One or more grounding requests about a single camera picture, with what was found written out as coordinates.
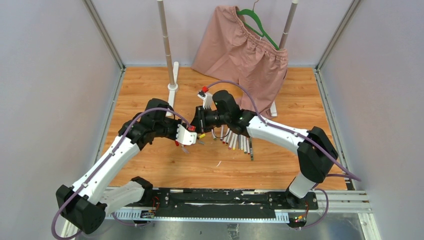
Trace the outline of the green cap white marker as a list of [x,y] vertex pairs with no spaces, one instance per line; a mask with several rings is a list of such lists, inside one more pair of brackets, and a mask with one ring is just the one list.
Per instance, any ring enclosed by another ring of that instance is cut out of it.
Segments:
[[242,144],[243,152],[247,154],[248,153],[247,138],[244,135],[242,135],[241,137],[242,137],[241,144]]
[[217,137],[215,135],[214,129],[211,130],[211,134],[212,134],[213,140],[216,141],[217,140]]

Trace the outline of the clear pen cap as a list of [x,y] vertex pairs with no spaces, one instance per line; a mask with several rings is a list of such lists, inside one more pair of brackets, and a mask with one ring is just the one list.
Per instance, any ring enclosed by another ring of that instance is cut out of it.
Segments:
[[184,146],[181,147],[181,149],[183,150],[184,153],[189,154],[190,152],[188,151],[188,149]]

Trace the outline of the purple cap white marker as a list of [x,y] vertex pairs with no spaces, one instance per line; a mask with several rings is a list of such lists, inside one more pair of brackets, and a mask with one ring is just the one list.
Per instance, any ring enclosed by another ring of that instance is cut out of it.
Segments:
[[229,142],[228,142],[228,148],[229,148],[230,150],[232,150],[232,149],[233,149],[234,139],[235,139],[235,134],[232,132],[232,133],[231,133],[231,136],[230,136],[230,140],[229,140]]

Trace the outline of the yellow cap white marker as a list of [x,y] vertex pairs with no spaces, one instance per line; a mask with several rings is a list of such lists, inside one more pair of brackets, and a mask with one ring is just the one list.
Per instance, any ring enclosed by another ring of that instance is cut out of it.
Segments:
[[233,139],[232,139],[232,145],[231,145],[232,150],[235,150],[237,148],[237,140],[238,140],[238,135],[234,133]]

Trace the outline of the red cap white marker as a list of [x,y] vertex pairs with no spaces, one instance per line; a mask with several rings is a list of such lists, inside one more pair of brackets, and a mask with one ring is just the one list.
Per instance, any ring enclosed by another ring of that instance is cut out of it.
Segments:
[[250,140],[248,137],[245,138],[245,152],[250,155],[251,154],[251,150],[250,150]]

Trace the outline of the grey clear-cap pen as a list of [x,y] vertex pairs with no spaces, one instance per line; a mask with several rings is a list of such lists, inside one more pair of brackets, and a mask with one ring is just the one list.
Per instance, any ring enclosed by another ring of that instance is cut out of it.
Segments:
[[253,141],[251,137],[248,138],[248,147],[249,147],[248,150],[249,150],[250,160],[254,161]]

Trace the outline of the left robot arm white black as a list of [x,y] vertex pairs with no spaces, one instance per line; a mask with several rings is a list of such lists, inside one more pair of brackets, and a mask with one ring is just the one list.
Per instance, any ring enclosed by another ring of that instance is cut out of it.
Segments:
[[177,113],[168,102],[153,98],[144,111],[125,122],[117,136],[100,159],[71,186],[61,185],[56,193],[58,211],[51,222],[51,233],[56,232],[59,217],[78,228],[78,234],[91,234],[106,216],[122,207],[138,203],[149,206],[154,200],[153,185],[142,177],[132,178],[124,186],[106,192],[119,171],[155,138],[166,138],[183,145],[196,142],[196,133],[190,122]]

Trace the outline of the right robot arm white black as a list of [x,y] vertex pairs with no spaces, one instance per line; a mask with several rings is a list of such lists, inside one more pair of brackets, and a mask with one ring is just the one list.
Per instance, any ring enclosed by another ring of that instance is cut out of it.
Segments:
[[331,141],[319,127],[299,129],[265,119],[254,111],[241,109],[226,90],[214,94],[201,90],[197,96],[203,101],[196,107],[191,122],[197,133],[227,126],[236,135],[265,140],[297,155],[300,172],[285,195],[286,204],[292,209],[305,203],[306,194],[325,180],[338,158]]

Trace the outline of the white garment rack foot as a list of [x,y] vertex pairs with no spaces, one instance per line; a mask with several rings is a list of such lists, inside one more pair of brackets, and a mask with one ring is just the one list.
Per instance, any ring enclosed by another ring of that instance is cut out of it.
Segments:
[[176,93],[179,90],[179,85],[177,83],[179,76],[179,68],[180,63],[175,61],[172,66],[168,66],[168,76],[169,76],[169,84],[168,88],[168,103],[174,109],[175,101],[176,101]]
[[278,112],[277,112],[277,107],[276,107],[276,102],[273,101],[271,106],[270,106],[270,116],[275,118],[278,116]]

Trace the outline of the white garment rack right foot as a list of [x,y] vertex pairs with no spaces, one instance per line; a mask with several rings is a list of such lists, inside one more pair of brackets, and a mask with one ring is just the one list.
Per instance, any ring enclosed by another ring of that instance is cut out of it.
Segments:
[[275,118],[278,116],[278,112],[277,112],[277,107],[276,107],[276,102],[273,101],[271,106],[270,106],[270,116]]

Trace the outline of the pink shorts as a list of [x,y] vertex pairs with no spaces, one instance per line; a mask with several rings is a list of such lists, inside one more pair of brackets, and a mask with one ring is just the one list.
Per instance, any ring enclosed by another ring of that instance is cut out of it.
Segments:
[[237,6],[230,5],[214,9],[191,67],[244,87],[248,93],[237,99],[237,104],[245,110],[257,108],[271,119],[271,106],[287,77],[288,51],[260,39],[237,11]]

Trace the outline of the grey garment rack pole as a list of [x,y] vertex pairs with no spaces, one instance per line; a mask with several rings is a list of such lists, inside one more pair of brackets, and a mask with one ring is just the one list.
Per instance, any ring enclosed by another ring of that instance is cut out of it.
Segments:
[[288,35],[289,35],[289,31],[291,29],[291,25],[295,16],[295,12],[298,6],[299,0],[292,0],[291,1],[291,5],[290,5],[290,9],[287,15],[287,19],[286,19],[286,23],[281,35],[281,39],[280,39],[280,43],[279,43],[279,48],[280,49],[284,49],[287,39],[288,39]]
[[164,51],[165,51],[166,65],[168,70],[168,66],[172,66],[173,62],[172,62],[171,48],[170,48],[169,35],[168,35],[168,29],[167,29],[164,1],[157,0],[157,5],[158,5],[160,24],[162,29],[162,39],[163,39],[163,45],[164,45]]

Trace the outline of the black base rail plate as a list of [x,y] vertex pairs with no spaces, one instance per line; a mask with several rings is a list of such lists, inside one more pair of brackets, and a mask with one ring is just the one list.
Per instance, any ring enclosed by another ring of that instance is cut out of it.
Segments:
[[305,214],[317,210],[316,194],[296,198],[285,190],[156,188],[150,200],[131,203],[155,211],[156,217],[207,220],[270,220],[276,211]]

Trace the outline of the aluminium frame left post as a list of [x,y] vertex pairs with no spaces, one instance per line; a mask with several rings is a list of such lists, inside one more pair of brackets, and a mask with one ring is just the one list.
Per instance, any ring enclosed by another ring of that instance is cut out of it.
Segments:
[[109,52],[112,55],[112,58],[116,62],[119,69],[123,72],[126,68],[120,54],[118,53],[118,50],[113,43],[112,38],[110,37],[108,30],[105,26],[105,24],[102,21],[102,18],[100,14],[97,11],[97,8],[92,0],[82,0],[82,3],[85,5],[90,17],[92,18],[97,30],[100,33],[100,36],[102,37],[104,43],[106,44]]

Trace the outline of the aluminium frame right post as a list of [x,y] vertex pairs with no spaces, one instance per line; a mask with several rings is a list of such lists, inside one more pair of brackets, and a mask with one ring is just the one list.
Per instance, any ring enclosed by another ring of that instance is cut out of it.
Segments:
[[338,40],[344,33],[346,27],[350,23],[351,19],[354,17],[354,14],[356,13],[359,5],[362,3],[362,0],[352,0],[348,6],[348,9],[346,10],[345,14],[343,15],[340,23],[338,24],[334,34],[332,35],[327,47],[325,48],[323,54],[321,55],[317,65],[315,66],[315,69],[317,72],[319,72],[324,65],[326,64],[328,58],[330,57],[330,54],[332,53],[334,47],[336,46]]

